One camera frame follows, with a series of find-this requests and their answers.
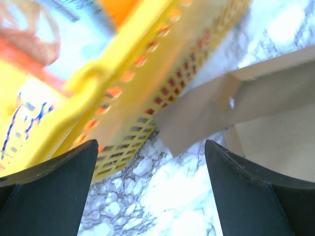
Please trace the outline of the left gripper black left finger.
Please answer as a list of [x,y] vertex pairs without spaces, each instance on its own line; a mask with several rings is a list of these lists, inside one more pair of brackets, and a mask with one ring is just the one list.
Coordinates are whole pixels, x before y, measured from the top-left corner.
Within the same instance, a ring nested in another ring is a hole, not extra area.
[[2,236],[75,236],[95,170],[90,140],[36,166],[1,177]]

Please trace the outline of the brown cardboard box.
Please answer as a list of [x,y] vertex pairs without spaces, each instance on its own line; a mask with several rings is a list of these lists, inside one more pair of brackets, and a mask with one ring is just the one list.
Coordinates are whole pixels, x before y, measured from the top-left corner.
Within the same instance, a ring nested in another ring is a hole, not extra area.
[[218,132],[227,148],[275,172],[315,179],[315,48],[228,72],[159,111],[176,156]]

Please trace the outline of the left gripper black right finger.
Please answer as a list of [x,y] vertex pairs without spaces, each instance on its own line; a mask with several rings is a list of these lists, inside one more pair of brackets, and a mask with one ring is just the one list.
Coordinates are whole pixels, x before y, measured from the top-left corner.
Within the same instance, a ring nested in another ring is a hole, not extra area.
[[279,174],[215,141],[205,158],[225,236],[313,236],[315,184]]

